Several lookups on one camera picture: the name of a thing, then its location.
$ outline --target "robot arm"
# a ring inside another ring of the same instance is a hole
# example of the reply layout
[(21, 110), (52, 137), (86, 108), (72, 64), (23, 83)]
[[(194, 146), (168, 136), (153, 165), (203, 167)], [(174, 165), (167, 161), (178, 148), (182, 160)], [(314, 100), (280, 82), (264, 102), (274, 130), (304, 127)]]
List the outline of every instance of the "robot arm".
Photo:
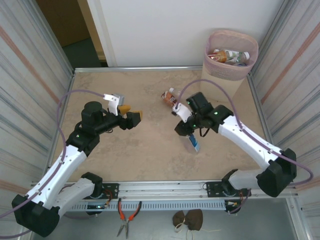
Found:
[[(248, 188), (262, 189), (269, 196), (277, 197), (296, 177), (296, 165), (272, 154), (271, 151), (264, 149), (246, 135), (238, 126), (233, 112), (228, 108), (223, 105), (213, 108), (201, 92), (189, 97), (187, 103), (192, 112), (181, 103), (179, 103), (177, 109), (176, 106), (172, 108), (172, 113), (182, 119), (175, 128), (180, 136), (188, 136), (196, 129), (212, 129), (233, 141), (260, 166), (258, 170), (241, 171), (234, 169), (229, 172), (222, 181), (224, 181), (225, 191), (230, 195), (234, 190)], [(283, 151), (259, 137), (243, 123), (241, 125), (255, 139), (268, 146), (273, 152), (296, 160), (296, 154), (289, 148)]]
[[(62, 159), (62, 152), (55, 163), (25, 196), (17, 195), (12, 201), (16, 207), (35, 193), (31, 201), (14, 212), (18, 224), (32, 230), (42, 237), (48, 236), (57, 226), (60, 217), (81, 199), (102, 194), (102, 178), (87, 172), (74, 185), (63, 189), (65, 183), (77, 167), (90, 155), (100, 142), (100, 134), (110, 132), (119, 126), (121, 129), (132, 129), (142, 119), (142, 112), (128, 112), (129, 106), (122, 105), (124, 97), (121, 95), (104, 95), (109, 101), (108, 111), (102, 108), (101, 103), (88, 102), (81, 112), (81, 121), (66, 141), (66, 153)], [(52, 176), (60, 165), (58, 171), (44, 189), (40, 187)]]

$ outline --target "bottle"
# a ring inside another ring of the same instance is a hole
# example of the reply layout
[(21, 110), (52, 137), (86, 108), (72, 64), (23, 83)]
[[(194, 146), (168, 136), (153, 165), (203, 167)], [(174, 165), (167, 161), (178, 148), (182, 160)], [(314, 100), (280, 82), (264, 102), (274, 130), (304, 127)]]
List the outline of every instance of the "bottle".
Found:
[(214, 52), (213, 54), (208, 55), (208, 57), (219, 63), (225, 63), (228, 60), (227, 53), (223, 50)]
[[(169, 92), (171, 94), (173, 94), (173, 96), (178, 99), (180, 94), (181, 94), (181, 90), (177, 89), (177, 88), (173, 88), (170, 87)], [(187, 98), (191, 97), (194, 93), (190, 92), (190, 91), (184, 91), (183, 95), (181, 96), (181, 102), (183, 103)]]
[(212, 54), (208, 55), (208, 57), (210, 57), (211, 59), (213, 59), (217, 62), (224, 63), (224, 60), (227, 61), (231, 58), (238, 56), (238, 54), (239, 54), (238, 51), (232, 51), (232, 50), (228, 50), (228, 49), (223, 49), (223, 50), (215, 49)]
[(250, 55), (247, 51), (239, 52), (238, 56), (232, 57), (228, 59), (225, 63), (226, 64), (235, 64), (235, 63), (244, 63), (246, 64), (250, 59)]
[(199, 152), (200, 145), (193, 133), (188, 136), (179, 136), (179, 139), (187, 152), (191, 154), (197, 154)]
[(168, 104), (170, 107), (173, 107), (177, 103), (177, 99), (169, 91), (165, 91), (161, 95), (161, 99)]

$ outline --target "beige table surface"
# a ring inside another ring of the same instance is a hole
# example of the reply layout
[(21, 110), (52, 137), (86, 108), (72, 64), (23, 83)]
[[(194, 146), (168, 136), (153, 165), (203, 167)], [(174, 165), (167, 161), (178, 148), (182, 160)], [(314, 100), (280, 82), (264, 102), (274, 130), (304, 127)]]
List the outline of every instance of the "beige table surface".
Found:
[[(181, 88), (200, 79), (201, 71), (136, 71), (136, 72), (82, 72), (77, 73), (72, 89), (87, 89), (101, 94), (121, 93), (131, 110), (142, 110), (141, 123), (131, 130), (115, 128), (113, 133), (100, 136), (100, 143), (73, 173), (70, 181), (92, 172), (104, 181), (173, 181), (216, 180), (230, 170), (252, 170), (258, 165), (238, 146), (210, 130), (199, 137), (198, 154), (188, 153), (174, 131), (180, 121), (171, 114), (160, 95), (170, 87)], [(194, 84), (191, 93), (199, 90)], [(247, 81), (233, 97), (244, 124), (263, 137), (262, 127)], [(81, 111), (90, 101), (99, 101), (105, 109), (108, 102), (89, 93), (70, 96), (62, 130), (68, 138), (75, 124), (81, 120)], [(213, 107), (219, 103), (210, 100)], [(223, 103), (231, 109), (229, 103)], [(62, 150), (58, 141), (54, 159)]]

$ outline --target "pliers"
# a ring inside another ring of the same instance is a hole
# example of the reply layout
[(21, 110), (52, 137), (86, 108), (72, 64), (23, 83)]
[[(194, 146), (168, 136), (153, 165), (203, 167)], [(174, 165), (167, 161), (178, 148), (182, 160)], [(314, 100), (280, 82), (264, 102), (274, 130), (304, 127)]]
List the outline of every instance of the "pliers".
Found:
[(120, 226), (120, 229), (119, 229), (117, 237), (120, 235), (122, 229), (125, 227), (125, 238), (128, 239), (128, 232), (129, 232), (128, 223), (130, 221), (132, 221), (135, 218), (135, 216), (138, 215), (138, 213), (139, 213), (139, 211), (141, 209), (141, 206), (142, 206), (142, 201), (139, 202), (138, 207), (135, 210), (134, 214), (132, 214), (128, 219), (126, 219), (126, 217), (125, 217), (125, 215), (124, 215), (124, 213), (122, 212), (122, 209), (121, 209), (121, 198), (119, 198), (119, 200), (118, 200), (118, 212), (120, 214), (120, 219), (122, 220), (122, 225)]

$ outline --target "bottle cap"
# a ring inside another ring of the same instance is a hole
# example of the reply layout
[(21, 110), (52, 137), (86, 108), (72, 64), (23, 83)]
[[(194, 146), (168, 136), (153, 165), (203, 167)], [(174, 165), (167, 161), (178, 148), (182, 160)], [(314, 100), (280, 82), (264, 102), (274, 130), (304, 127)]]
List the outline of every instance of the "bottle cap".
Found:
[(246, 60), (248, 60), (250, 58), (250, 55), (247, 51), (244, 51), (243, 54), (244, 54)]
[(225, 52), (229, 55), (230, 58), (234, 56), (234, 53), (230, 50), (226, 50)]

